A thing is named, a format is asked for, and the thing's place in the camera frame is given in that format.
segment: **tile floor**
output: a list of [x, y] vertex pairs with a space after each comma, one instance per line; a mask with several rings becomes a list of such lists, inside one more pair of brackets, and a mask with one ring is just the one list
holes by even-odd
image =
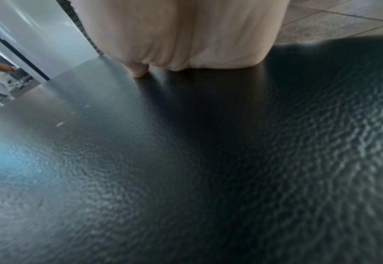
[[291, 0], [277, 44], [383, 34], [383, 0]]

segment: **finger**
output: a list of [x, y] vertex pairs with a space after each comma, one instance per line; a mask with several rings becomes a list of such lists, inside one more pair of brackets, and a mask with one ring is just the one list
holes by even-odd
[[138, 62], [128, 62], [128, 63], [123, 62], [122, 64], [126, 67], [129, 73], [135, 78], [142, 77], [143, 75], [147, 74], [149, 70], [148, 64], [143, 64]]

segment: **skin crease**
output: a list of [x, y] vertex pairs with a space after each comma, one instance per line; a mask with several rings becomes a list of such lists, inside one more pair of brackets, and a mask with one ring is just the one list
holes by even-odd
[[72, 0], [87, 33], [134, 77], [149, 65], [234, 69], [261, 62], [289, 0]]

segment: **human skin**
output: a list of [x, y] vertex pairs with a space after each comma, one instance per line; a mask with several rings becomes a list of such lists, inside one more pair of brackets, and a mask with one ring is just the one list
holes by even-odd
[[72, 0], [91, 40], [134, 77], [149, 66], [235, 69], [261, 62], [289, 0]]

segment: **black leather surface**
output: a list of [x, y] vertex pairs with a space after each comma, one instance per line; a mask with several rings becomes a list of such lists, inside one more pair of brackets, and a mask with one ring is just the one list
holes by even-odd
[[0, 263], [383, 263], [383, 37], [6, 105]]

